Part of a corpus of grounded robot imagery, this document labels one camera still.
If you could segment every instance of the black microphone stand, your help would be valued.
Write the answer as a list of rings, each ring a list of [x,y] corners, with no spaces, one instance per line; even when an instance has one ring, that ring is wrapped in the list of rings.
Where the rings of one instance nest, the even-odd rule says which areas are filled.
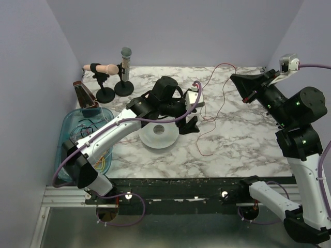
[[[131,95],[132,92],[134,91],[134,86],[130,81],[124,82],[122,80],[122,71],[124,70],[122,68],[122,63],[117,65],[117,67],[118,67],[118,76],[120,81],[117,84],[115,84],[115,88],[114,88],[115,93],[120,97],[127,97]]]
[[[100,103],[109,103],[114,100],[115,98],[115,91],[112,88],[104,87],[103,83],[109,78],[108,74],[97,72],[96,66],[100,64],[91,64],[91,71],[94,73],[92,76],[94,79],[97,80],[100,90],[98,90],[96,94],[97,101]]]

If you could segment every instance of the marble table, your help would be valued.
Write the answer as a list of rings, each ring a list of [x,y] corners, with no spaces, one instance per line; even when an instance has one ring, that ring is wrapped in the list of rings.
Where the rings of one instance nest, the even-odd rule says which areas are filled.
[[[152,89],[163,75],[178,81],[186,90],[193,81],[202,85],[208,81],[212,67],[135,67],[130,70],[134,92],[128,97],[116,96],[114,101],[101,104],[116,116],[130,99]],[[207,115],[216,116],[223,105],[222,87],[234,72],[230,67],[216,69],[211,81],[203,90]],[[259,74],[258,68],[237,68],[238,74]],[[91,72],[86,72],[83,83],[95,95],[99,89]],[[110,76],[105,86],[114,88],[119,78]],[[202,156],[196,146],[199,135],[214,128],[214,122],[202,121],[199,116],[200,133],[180,135],[171,150],[163,153],[146,149],[138,133],[131,133],[114,146],[109,178],[167,178],[167,177],[247,177],[258,175],[291,176],[286,159],[278,147],[275,121],[265,115],[257,103],[244,104],[234,84],[229,80],[224,87],[225,104],[216,120],[213,132],[199,139]]]

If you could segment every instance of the cable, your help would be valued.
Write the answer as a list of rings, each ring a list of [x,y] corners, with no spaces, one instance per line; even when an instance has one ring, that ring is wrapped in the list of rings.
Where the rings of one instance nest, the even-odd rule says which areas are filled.
[[[166,119],[166,118],[167,118],[167,116],[165,115],[165,116],[162,116],[162,117],[158,118],[158,120],[163,120],[163,119]]]
[[[286,189],[281,184],[279,184],[275,181],[268,181],[266,184],[276,184],[276,185],[280,186],[284,190],[284,192],[286,194],[286,197],[288,199],[290,199],[290,196],[289,196],[288,192],[286,191]],[[243,216],[243,211],[242,211],[241,207],[238,207],[237,214],[239,215],[239,217],[241,218],[242,221],[248,222],[250,224],[255,224],[255,225],[262,225],[262,226],[274,225],[274,224],[277,224],[277,223],[281,222],[281,220],[275,220],[275,221],[272,221],[272,222],[257,222],[257,221],[251,221],[251,220],[245,219],[244,216]]]
[[[116,144],[125,143],[125,142],[131,142],[131,141],[133,141],[134,139],[136,139],[136,138],[129,139],[129,140],[127,140],[127,141],[119,141],[119,142],[117,142]]]
[[[331,208],[330,208],[330,203],[327,199],[324,180],[321,180],[321,178],[323,178],[323,162],[324,162],[324,159],[325,159],[327,153],[330,151],[330,149],[331,149],[331,141],[329,142],[329,144],[326,146],[324,152],[322,153],[322,156],[320,157],[319,164],[317,167],[318,168],[317,175],[320,178],[319,183],[320,183],[321,193],[322,193],[324,205],[325,205],[325,208],[327,211],[327,215],[329,216],[329,220],[331,219]]]
[[[86,127],[85,125],[81,124],[79,126],[77,126],[77,128],[75,128],[76,132],[73,136],[73,142],[75,143],[77,140],[79,140],[79,138],[77,138],[78,132],[80,132],[81,130],[78,129],[78,127],[84,128]]]
[[[85,131],[85,133],[86,133],[87,135],[89,135],[89,131],[88,131],[89,129],[92,130],[91,133],[94,132],[94,130],[93,130],[92,127],[83,127],[83,128],[81,129],[80,133],[81,133],[81,136],[82,136],[83,138],[85,137],[85,136],[83,135],[84,131]]]
[[[95,125],[95,123],[93,121],[91,121],[90,119],[82,119],[82,120],[79,120],[78,122],[82,122],[82,121],[85,121],[85,120],[88,120],[89,122],[91,122],[92,125],[94,125],[96,129],[98,129],[98,127]]]
[[[105,151],[105,152],[101,155],[99,161],[93,166],[94,169],[100,170],[100,173],[102,173],[102,171],[104,170],[104,168],[105,168],[105,166],[106,166],[106,159],[108,158],[109,154],[107,155],[106,158],[105,158],[104,156],[107,154],[107,152],[109,152],[109,150]]]
[[[80,124],[80,125],[78,125],[77,127],[75,127],[72,131],[71,131],[71,133],[70,133],[70,135],[69,135],[69,139],[71,140],[71,141],[73,141],[73,142],[76,142],[76,136],[77,136],[77,133],[78,133],[78,128],[82,128],[82,127],[84,127],[85,125],[83,125],[83,124]]]
[[[179,121],[181,119],[186,118],[186,116],[188,116],[189,114],[191,114],[191,112],[197,107],[201,93],[202,93],[202,86],[201,83],[199,81],[194,81],[193,85],[196,86],[198,84],[199,88],[198,88],[198,96],[197,99],[195,101],[195,103],[193,104],[193,106],[182,116],[179,116],[175,119],[170,119],[170,120],[149,120],[149,119],[143,119],[143,118],[127,118],[127,119],[122,119],[119,120],[117,123],[113,123],[111,125],[109,125],[108,127],[102,129],[99,133],[96,133],[95,136],[93,136],[88,143],[92,143],[95,139],[97,139],[99,136],[101,136],[103,133],[107,132],[109,129],[112,129],[114,127],[116,127],[118,124],[121,124],[123,122],[127,122],[127,121],[144,121],[144,122],[152,122],[152,123],[171,123],[171,122],[176,122]],[[78,152],[80,152],[81,150],[83,150],[84,148],[86,148],[87,144],[83,144],[81,147],[79,147],[77,150],[75,150],[72,154],[70,154],[61,164],[60,166],[57,168],[57,170],[55,171],[53,178],[52,178],[52,185],[55,188],[60,188],[63,186],[68,186],[68,185],[72,185],[71,183],[62,183],[57,185],[56,179],[57,179],[57,175],[59,173],[59,171],[63,168],[63,166],[71,159],[73,158]]]
[[[328,65],[322,65],[322,64],[299,64],[299,68],[323,68],[323,69],[330,69],[331,66]]]
[[[95,124],[99,124],[99,123],[101,123],[103,121],[107,122],[103,117],[101,117],[97,122],[95,122]]]
[[[108,155],[105,157],[105,160],[113,153],[113,150],[114,149],[112,149],[112,151],[108,153]]]
[[[104,115],[104,113],[103,113],[103,107],[100,107],[100,108],[101,108],[101,113],[102,113],[102,116],[103,116],[104,120],[105,120],[106,122],[109,122],[109,121],[108,121],[108,118],[106,118],[105,115]]]
[[[119,198],[116,198],[116,205],[115,205],[115,210],[117,211],[119,207]]]
[[[134,194],[134,193],[123,193],[123,194],[118,194],[118,195],[113,195],[113,196],[102,196],[102,195],[97,194],[96,192],[95,192],[95,194],[98,197],[100,197],[101,199],[113,199],[113,198],[117,198],[117,197],[124,196],[124,195],[134,195],[134,196],[136,196],[136,197],[139,198],[139,200],[141,201],[141,203],[143,205],[143,212],[142,212],[142,214],[140,215],[140,217],[136,221],[134,221],[132,223],[129,223],[129,224],[113,224],[113,223],[109,223],[109,222],[104,222],[104,221],[102,221],[100,219],[98,220],[97,223],[101,222],[104,225],[117,226],[117,227],[133,226],[134,224],[140,222],[144,218],[144,216],[145,216],[146,205],[145,205],[144,199],[140,195],[138,195],[138,194]]]
[[[219,66],[222,66],[222,65],[229,65],[229,66],[232,66],[232,67],[234,68],[234,74],[237,73],[237,68],[236,68],[234,65],[229,64],[229,63],[221,63],[221,64],[217,65],[217,66],[214,68],[214,70],[212,71],[212,74],[211,74],[210,77],[209,77],[209,80],[207,81],[206,85],[202,87],[202,89],[204,89],[204,88],[209,84],[209,82],[210,82],[210,80],[212,79],[212,76],[213,76],[215,70],[216,70]],[[230,77],[229,77],[229,78],[224,82],[224,84],[223,84],[223,87],[222,87],[222,93],[223,93],[223,105],[222,105],[221,108],[218,110],[218,112],[217,112],[217,114],[216,114],[216,117],[212,117],[212,116],[206,115],[206,113],[207,113],[207,106],[206,106],[206,104],[205,104],[205,114],[204,114],[204,116],[202,116],[202,114],[201,114],[202,108],[200,109],[200,116],[202,117],[203,120],[208,121],[208,122],[214,122],[214,123],[215,123],[213,129],[211,129],[210,131],[208,131],[208,132],[206,132],[206,133],[201,134],[201,135],[197,138],[197,140],[196,140],[196,142],[195,142],[195,145],[197,146],[197,149],[198,149],[198,151],[199,151],[199,153],[200,153],[201,156],[208,157],[208,156],[213,155],[213,154],[203,154],[203,153],[201,152],[200,148],[199,148],[198,141],[199,141],[199,139],[200,139],[203,135],[206,135],[206,134],[208,134],[208,133],[211,133],[211,132],[213,132],[213,131],[216,129],[216,125],[217,125],[217,124],[216,124],[216,119],[217,119],[217,117],[218,117],[219,112],[222,110],[222,108],[223,108],[224,105],[225,105],[225,92],[224,92],[224,87],[225,87],[226,83],[227,83],[229,80],[230,80]]]

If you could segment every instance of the white wall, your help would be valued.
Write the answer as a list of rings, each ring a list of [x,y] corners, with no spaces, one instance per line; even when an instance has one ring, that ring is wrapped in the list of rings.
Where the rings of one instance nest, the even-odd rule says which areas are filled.
[[[47,0],[78,61],[266,65],[303,0]]]
[[[297,53],[302,64],[331,65],[330,11],[330,0],[305,0],[268,67],[279,70],[279,58],[286,53]],[[329,112],[313,126],[325,148],[331,140],[331,70],[302,68],[300,72],[278,83],[277,86],[287,97],[306,86],[314,86],[324,93]],[[328,184],[331,186],[331,152],[324,167]]]
[[[81,70],[45,0],[0,8],[0,247],[29,247]]]

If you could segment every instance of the red wire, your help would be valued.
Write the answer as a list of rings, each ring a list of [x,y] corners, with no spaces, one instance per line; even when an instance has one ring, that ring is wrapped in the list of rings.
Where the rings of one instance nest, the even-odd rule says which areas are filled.
[[[134,138],[133,138],[133,139],[129,139],[128,141],[120,141],[120,142],[117,142],[116,144],[124,143],[124,142],[131,142],[131,141],[133,141],[133,140],[134,140]]]
[[[258,207],[259,207],[259,201],[258,200],[255,200],[253,209],[254,210],[257,210]]]
[[[232,64],[230,64],[230,63],[220,63],[219,65],[217,65],[217,66],[214,68],[212,74],[210,75],[210,78],[209,78],[208,82],[206,83],[205,86],[202,87],[202,89],[204,89],[204,88],[209,84],[209,82],[210,82],[210,80],[212,79],[212,76],[213,76],[215,70],[216,70],[219,66],[222,66],[222,65],[232,66],[233,69],[234,69],[234,74],[237,73],[237,68],[236,68],[234,65],[232,65]],[[201,114],[202,108],[200,109],[200,116],[202,117],[203,121],[208,121],[208,122],[214,122],[214,123],[215,123],[213,129],[211,129],[210,131],[208,131],[208,132],[206,132],[206,133],[201,134],[201,135],[197,138],[197,141],[195,142],[195,145],[197,146],[197,149],[198,149],[198,151],[199,151],[199,153],[200,153],[201,156],[207,157],[207,156],[211,156],[211,155],[213,155],[213,154],[203,154],[203,153],[201,152],[200,148],[199,148],[198,141],[199,141],[199,139],[200,139],[203,135],[208,134],[208,133],[211,133],[211,132],[213,132],[213,131],[216,129],[216,119],[217,119],[217,117],[218,117],[219,112],[222,110],[222,108],[223,108],[224,105],[225,105],[225,92],[224,92],[224,87],[225,87],[226,83],[227,83],[229,80],[230,80],[230,78],[228,78],[228,79],[224,82],[224,84],[223,84],[223,87],[222,87],[222,92],[223,92],[223,104],[222,104],[221,108],[218,110],[216,116],[215,116],[215,117],[212,117],[212,116],[206,115],[206,113],[207,113],[207,106],[206,106],[206,104],[205,104],[205,114],[204,114],[204,116],[202,116],[202,114]]]
[[[116,204],[115,204],[115,210],[117,210],[118,209],[118,206],[119,206],[119,199],[118,199],[118,197],[116,197]]]

